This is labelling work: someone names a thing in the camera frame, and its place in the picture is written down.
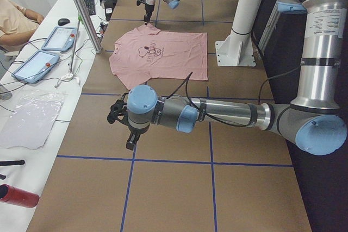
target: white pillar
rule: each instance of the white pillar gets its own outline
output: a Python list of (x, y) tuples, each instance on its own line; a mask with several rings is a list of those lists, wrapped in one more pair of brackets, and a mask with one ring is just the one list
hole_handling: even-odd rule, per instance
[(250, 32), (261, 0), (239, 0), (231, 34), (215, 43), (217, 65), (255, 66)]

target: table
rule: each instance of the table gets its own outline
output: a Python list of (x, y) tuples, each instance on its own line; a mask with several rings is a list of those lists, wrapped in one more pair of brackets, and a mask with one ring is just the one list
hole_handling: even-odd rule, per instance
[[(176, 10), (158, 1), (159, 29), (208, 33), (209, 80), (192, 81), (191, 96), (255, 102), (262, 62), (220, 68), (214, 53), (238, 0), (183, 0)], [(135, 2), (117, 3), (28, 231), (310, 231), (280, 136), (207, 122), (189, 135), (152, 126), (135, 151), (125, 149), (127, 127), (106, 122), (127, 91), (108, 58), (118, 37), (143, 24)], [(181, 80), (147, 83), (166, 96)], [(272, 101), (269, 86), (264, 99)]]
[[(57, 26), (58, 19), (63, 17), (68, 18), (71, 21), (71, 23), (67, 24), (66, 26), (77, 26), (78, 13), (73, 0), (58, 0), (30, 40), (48, 37), (53, 28)], [(104, 21), (104, 9), (100, 7), (99, 3), (96, 5), (96, 15), (91, 16), (91, 19), (96, 29), (100, 25), (100, 22)], [(80, 25), (76, 45), (77, 49), (82, 46), (84, 41), (87, 39), (87, 32), (84, 26)], [(33, 44), (40, 48), (43, 41), (33, 42)], [(34, 46), (26, 45), (16, 60), (26, 61), (35, 51), (36, 48)], [(61, 54), (60, 59), (64, 60), (68, 58), (71, 53), (72, 50), (69, 50), (64, 54)], [(86, 42), (84, 47), (78, 52), (78, 56), (83, 60), (80, 65), (79, 72), (77, 73), (80, 84), (73, 79), (68, 83), (62, 82), (58, 88), (55, 88), (54, 86), (57, 84), (57, 79), (39, 81), (37, 84), (27, 84), (26, 86), (13, 91), (13, 97), (11, 99), (7, 101), (0, 101), (2, 106), (10, 110), (14, 110), (15, 105), (23, 95), (30, 95), (34, 91), (40, 91), (42, 93), (57, 92), (64, 95), (64, 103), (57, 118), (63, 122), (56, 121), (54, 123), (52, 131), (42, 148), (33, 151), (19, 147), (0, 149), (0, 161), (16, 159), (24, 159), (26, 161), (26, 164), (23, 166), (1, 167), (0, 173), (7, 175), (7, 178), (2, 181), (3, 184), (9, 184), (14, 187), (41, 195), (57, 155), (57, 151), (61, 145), (64, 134), (68, 128), (69, 121), (76, 107), (82, 86), (87, 79), (89, 70), (91, 69), (94, 61), (95, 53), (90, 41)], [(66, 75), (69, 71), (69, 62), (70, 58), (60, 62), (44, 78), (60, 78)], [(80, 59), (75, 57), (73, 62), (74, 72), (79, 66), (79, 63)], [(9, 68), (9, 71), (13, 72), (19, 66), (20, 64), (13, 64)], [(6, 84), (13, 81), (13, 77), (9, 72), (7, 72), (1, 80), (1, 84)], [(21, 83), (12, 83), (6, 85), (6, 87), (8, 90), (13, 90), (21, 85)], [(0, 129), (3, 128), (10, 115), (11, 112), (0, 108)], [(34, 211), (35, 208), (27, 209), (10, 204), (0, 204), (0, 230), (3, 232), (26, 231)]]

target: pink t-shirt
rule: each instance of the pink t-shirt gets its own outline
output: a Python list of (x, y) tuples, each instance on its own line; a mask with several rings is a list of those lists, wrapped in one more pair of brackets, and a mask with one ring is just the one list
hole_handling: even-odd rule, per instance
[(208, 80), (207, 33), (165, 32), (151, 24), (125, 33), (109, 58), (111, 71), (131, 89), (151, 78)]

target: black tool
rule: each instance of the black tool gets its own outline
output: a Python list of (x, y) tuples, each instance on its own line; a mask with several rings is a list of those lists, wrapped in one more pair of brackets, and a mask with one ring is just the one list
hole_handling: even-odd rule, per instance
[[(24, 165), (26, 162), (24, 160), (8, 160), (0, 161), (0, 166), (12, 166), (12, 165)], [(5, 179), (5, 175), (0, 174), (0, 179)]]

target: red bottle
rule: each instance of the red bottle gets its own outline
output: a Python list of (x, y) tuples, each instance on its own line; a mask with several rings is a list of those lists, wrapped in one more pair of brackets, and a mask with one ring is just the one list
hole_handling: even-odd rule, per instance
[(7, 184), (0, 185), (0, 202), (33, 208), (38, 204), (39, 195)]

